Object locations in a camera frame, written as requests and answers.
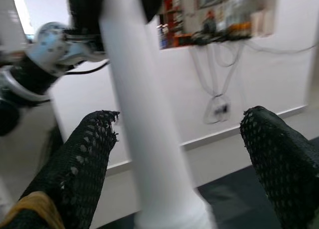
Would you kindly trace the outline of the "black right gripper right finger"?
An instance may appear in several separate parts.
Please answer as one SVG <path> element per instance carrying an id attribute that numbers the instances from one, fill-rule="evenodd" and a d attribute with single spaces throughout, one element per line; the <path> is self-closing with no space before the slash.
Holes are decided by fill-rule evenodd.
<path id="1" fill-rule="evenodd" d="M 244 112 L 240 134 L 283 229 L 319 227 L 319 150 L 262 106 Z"/>

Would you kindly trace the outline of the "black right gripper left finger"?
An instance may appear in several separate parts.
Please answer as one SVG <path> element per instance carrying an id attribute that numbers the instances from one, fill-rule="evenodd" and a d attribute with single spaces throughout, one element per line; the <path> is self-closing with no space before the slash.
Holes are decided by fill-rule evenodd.
<path id="1" fill-rule="evenodd" d="M 1 222 L 2 229 L 88 229 L 117 142 L 117 111 L 83 118 Z"/>

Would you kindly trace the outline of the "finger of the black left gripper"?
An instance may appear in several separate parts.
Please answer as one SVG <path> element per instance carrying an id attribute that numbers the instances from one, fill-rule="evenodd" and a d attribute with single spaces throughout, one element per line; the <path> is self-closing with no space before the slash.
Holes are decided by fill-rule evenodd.
<path id="1" fill-rule="evenodd" d="M 100 29 L 103 0 L 68 0 L 74 29 Z"/>
<path id="2" fill-rule="evenodd" d="M 158 14 L 163 0 L 137 0 L 143 24 L 150 23 Z"/>

